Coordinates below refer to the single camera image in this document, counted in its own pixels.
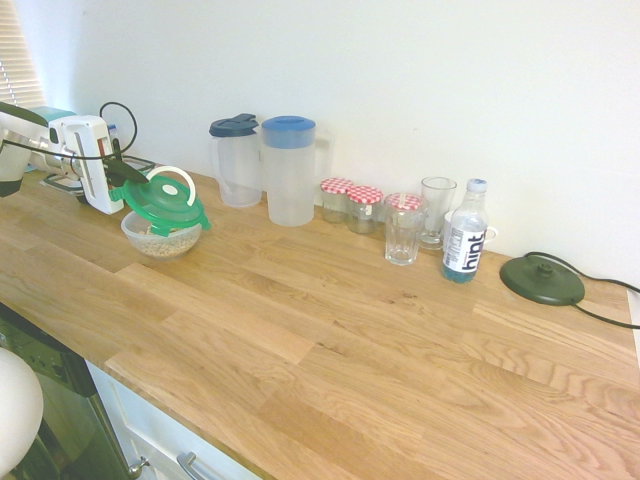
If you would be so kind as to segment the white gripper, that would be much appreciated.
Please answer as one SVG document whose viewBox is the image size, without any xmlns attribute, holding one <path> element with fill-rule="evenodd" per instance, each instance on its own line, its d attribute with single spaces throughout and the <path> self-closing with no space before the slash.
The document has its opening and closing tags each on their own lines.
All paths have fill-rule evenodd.
<svg viewBox="0 0 640 480">
<path fill-rule="evenodd" d="M 123 208 L 123 201 L 113 201 L 110 190 L 127 180 L 147 183 L 144 174 L 121 160 L 109 160 L 105 173 L 103 158 L 112 153 L 108 128 L 99 116 L 66 116 L 49 123 L 50 148 L 54 172 L 82 184 L 88 203 L 95 209 L 114 214 Z"/>
</svg>

